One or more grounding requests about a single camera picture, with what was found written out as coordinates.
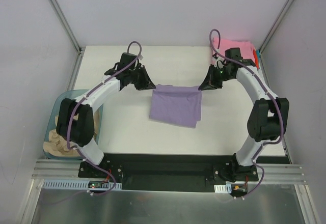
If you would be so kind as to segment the beige t shirt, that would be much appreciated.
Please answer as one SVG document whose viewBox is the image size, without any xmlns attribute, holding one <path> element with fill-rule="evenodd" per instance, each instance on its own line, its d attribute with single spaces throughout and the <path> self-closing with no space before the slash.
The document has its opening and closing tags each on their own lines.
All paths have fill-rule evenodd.
<svg viewBox="0 0 326 224">
<path fill-rule="evenodd" d="M 55 116 L 55 125 L 57 126 L 58 123 L 58 115 Z M 94 140 L 96 141 L 97 134 L 99 133 L 99 122 L 100 122 L 100 113 L 99 110 L 95 112 L 94 118 Z M 59 158 L 80 158 L 80 154 L 74 150 L 69 150 L 67 147 L 66 140 L 57 134 L 56 129 L 50 130 L 48 133 L 48 139 L 46 139 L 43 143 L 43 150 L 45 153 L 51 154 L 54 157 Z"/>
</svg>

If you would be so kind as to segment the aluminium rail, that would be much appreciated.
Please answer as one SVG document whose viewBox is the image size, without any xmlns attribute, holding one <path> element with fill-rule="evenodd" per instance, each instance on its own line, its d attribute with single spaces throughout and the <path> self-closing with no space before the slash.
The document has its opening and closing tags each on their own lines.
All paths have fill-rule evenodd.
<svg viewBox="0 0 326 224">
<path fill-rule="evenodd" d="M 32 173 L 32 179 L 61 179 L 61 180 L 99 180 L 97 177 L 79 177 L 78 174 L 85 169 L 80 167 L 82 161 L 61 161 L 52 159 L 39 159 Z M 303 168 L 298 164 L 258 164 L 256 175 L 264 175 L 263 184 L 307 185 L 308 181 Z"/>
</svg>

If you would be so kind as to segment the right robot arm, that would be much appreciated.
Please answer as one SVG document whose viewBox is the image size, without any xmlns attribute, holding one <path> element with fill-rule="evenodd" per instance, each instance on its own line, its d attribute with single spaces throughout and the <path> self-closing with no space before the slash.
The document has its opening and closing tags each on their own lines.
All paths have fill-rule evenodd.
<svg viewBox="0 0 326 224">
<path fill-rule="evenodd" d="M 280 143 L 286 132 L 289 101 L 276 95 L 259 76 L 251 59 L 244 59 L 239 48 L 229 48 L 224 55 L 214 53 L 214 64 L 208 68 L 200 91 L 216 90 L 223 82 L 236 79 L 249 95 L 253 108 L 247 121 L 248 137 L 234 153 L 229 164 L 219 170 L 219 176 L 230 182 L 250 176 L 263 148 Z"/>
</svg>

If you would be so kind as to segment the pink folded t shirt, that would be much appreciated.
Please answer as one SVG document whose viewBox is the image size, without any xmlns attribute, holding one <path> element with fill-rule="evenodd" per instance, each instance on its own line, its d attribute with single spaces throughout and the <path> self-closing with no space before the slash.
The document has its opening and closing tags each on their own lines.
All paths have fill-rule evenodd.
<svg viewBox="0 0 326 224">
<path fill-rule="evenodd" d="M 254 63 L 254 56 L 253 56 L 253 49 L 255 48 L 254 45 L 250 41 L 232 41 L 229 39 L 221 39 L 220 47 L 218 47 L 219 39 L 218 37 L 214 37 L 213 45 L 217 51 L 223 56 L 225 55 L 225 51 L 230 48 L 240 48 L 241 56 L 244 59 L 251 59 Z"/>
</svg>

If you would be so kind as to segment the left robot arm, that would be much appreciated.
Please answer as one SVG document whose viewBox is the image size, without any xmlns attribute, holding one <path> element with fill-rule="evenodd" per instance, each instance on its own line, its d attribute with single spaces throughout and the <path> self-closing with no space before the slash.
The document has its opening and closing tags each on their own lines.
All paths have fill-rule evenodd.
<svg viewBox="0 0 326 224">
<path fill-rule="evenodd" d="M 91 162 L 90 172 L 97 178 L 107 174 L 104 153 L 95 139 L 94 114 L 114 94 L 129 84 L 138 91 L 155 89 L 146 68 L 140 63 L 141 54 L 122 53 L 120 61 L 104 73 L 91 89 L 75 98 L 65 98 L 60 104 L 56 132 L 67 142 L 67 148 L 77 150 Z"/>
</svg>

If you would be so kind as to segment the aluminium frame post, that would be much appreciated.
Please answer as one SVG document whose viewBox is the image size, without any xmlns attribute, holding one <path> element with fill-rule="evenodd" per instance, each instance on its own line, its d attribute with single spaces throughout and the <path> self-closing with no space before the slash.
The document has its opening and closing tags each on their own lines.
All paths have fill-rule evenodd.
<svg viewBox="0 0 326 224">
<path fill-rule="evenodd" d="M 274 20 L 271 28 L 269 29 L 267 35 L 265 36 L 262 44 L 259 47 L 259 53 L 262 54 L 264 50 L 267 48 L 267 45 L 271 41 L 272 37 L 278 30 L 280 24 L 282 23 L 283 19 L 286 17 L 288 11 L 292 7 L 295 0 L 286 0 L 283 7 L 281 8 L 280 12 L 278 13 L 276 19 Z"/>
<path fill-rule="evenodd" d="M 80 46 L 79 42 L 77 41 L 77 38 L 75 34 L 73 33 L 73 30 L 71 26 L 69 25 L 67 18 L 58 2 L 58 0 L 48 0 L 54 13 L 56 14 L 60 24 L 62 25 L 66 35 L 68 36 L 73 48 L 77 53 L 81 53 L 82 47 Z"/>
</svg>

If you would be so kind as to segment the right aluminium frame post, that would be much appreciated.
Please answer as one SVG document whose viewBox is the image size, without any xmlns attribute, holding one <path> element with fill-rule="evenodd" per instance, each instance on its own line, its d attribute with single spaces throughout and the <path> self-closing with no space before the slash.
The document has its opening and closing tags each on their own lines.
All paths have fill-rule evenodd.
<svg viewBox="0 0 326 224">
<path fill-rule="evenodd" d="M 292 7 L 295 0 L 286 0 L 283 7 L 281 8 L 280 12 L 278 13 L 276 19 L 274 20 L 271 28 L 269 29 L 267 35 L 265 36 L 262 44 L 259 47 L 259 53 L 262 54 L 264 50 L 267 48 L 267 45 L 271 41 L 272 37 L 278 30 L 280 24 L 282 23 L 283 19 L 286 17 L 288 11 Z"/>
</svg>

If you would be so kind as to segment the translucent blue plastic bin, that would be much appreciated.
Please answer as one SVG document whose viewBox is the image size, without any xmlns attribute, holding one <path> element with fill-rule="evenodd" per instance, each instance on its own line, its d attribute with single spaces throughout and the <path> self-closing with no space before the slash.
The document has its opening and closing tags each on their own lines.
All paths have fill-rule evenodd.
<svg viewBox="0 0 326 224">
<path fill-rule="evenodd" d="M 53 106 L 45 139 L 48 139 L 50 130 L 56 129 L 58 135 L 62 136 L 66 142 L 69 150 L 74 149 L 80 154 L 80 158 L 68 159 L 66 157 L 54 157 L 51 154 L 45 153 L 45 156 L 50 159 L 60 160 L 77 160 L 86 158 L 93 164 L 99 165 L 104 158 L 104 153 L 98 146 L 99 133 L 102 119 L 102 105 L 87 104 L 86 99 L 74 110 L 77 103 L 84 98 L 87 90 L 72 90 L 62 93 Z M 100 122 L 99 133 L 96 141 L 94 140 L 94 118 L 95 112 L 99 110 Z M 58 123 L 55 125 L 55 116 L 58 115 Z"/>
</svg>

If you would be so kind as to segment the left aluminium frame post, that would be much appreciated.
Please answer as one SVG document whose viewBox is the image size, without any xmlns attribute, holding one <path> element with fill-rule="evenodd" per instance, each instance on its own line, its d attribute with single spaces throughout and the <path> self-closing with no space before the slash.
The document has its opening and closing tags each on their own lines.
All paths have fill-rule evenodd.
<svg viewBox="0 0 326 224">
<path fill-rule="evenodd" d="M 82 47 L 80 46 L 79 42 L 77 41 L 77 38 L 75 34 L 73 33 L 73 30 L 71 26 L 69 25 L 67 18 L 58 2 L 58 0 L 48 0 L 54 13 L 56 14 L 60 24 L 62 25 L 66 35 L 68 36 L 73 48 L 77 53 L 81 53 Z"/>
</svg>

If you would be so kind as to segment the purple t shirt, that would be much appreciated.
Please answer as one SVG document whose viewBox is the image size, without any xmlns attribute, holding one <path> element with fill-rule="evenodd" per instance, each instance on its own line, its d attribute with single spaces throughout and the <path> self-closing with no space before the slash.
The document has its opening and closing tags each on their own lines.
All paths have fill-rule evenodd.
<svg viewBox="0 0 326 224">
<path fill-rule="evenodd" d="M 201 120 L 202 91 L 198 86 L 157 85 L 152 92 L 149 118 L 176 126 L 196 128 Z"/>
</svg>

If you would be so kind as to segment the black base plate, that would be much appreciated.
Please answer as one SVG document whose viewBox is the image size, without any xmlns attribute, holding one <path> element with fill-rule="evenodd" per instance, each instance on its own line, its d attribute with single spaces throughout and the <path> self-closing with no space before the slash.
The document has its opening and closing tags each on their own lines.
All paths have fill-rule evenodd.
<svg viewBox="0 0 326 224">
<path fill-rule="evenodd" d="M 124 190 L 213 192 L 226 182 L 256 182 L 254 165 L 240 166 L 231 155 L 159 155 L 106 153 L 99 169 L 79 165 L 78 177 L 110 180 Z"/>
</svg>

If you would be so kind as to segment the orange folded t shirt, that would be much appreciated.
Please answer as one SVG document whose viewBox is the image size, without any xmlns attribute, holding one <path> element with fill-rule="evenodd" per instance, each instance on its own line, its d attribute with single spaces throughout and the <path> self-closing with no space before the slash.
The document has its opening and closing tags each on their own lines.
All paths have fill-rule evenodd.
<svg viewBox="0 0 326 224">
<path fill-rule="evenodd" d="M 253 49 L 253 56 L 254 56 L 254 60 L 255 60 L 255 66 L 259 70 L 259 61 L 258 61 L 258 56 L 257 56 L 257 52 L 256 52 L 255 48 Z"/>
</svg>

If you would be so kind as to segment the teal folded t shirt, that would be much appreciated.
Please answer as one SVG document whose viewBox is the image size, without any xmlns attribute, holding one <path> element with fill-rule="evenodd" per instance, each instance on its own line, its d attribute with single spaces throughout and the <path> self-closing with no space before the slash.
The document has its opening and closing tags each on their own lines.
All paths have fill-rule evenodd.
<svg viewBox="0 0 326 224">
<path fill-rule="evenodd" d="M 258 62 L 260 62 L 260 50 L 256 50 L 256 56 L 257 56 L 257 59 L 258 59 Z"/>
</svg>

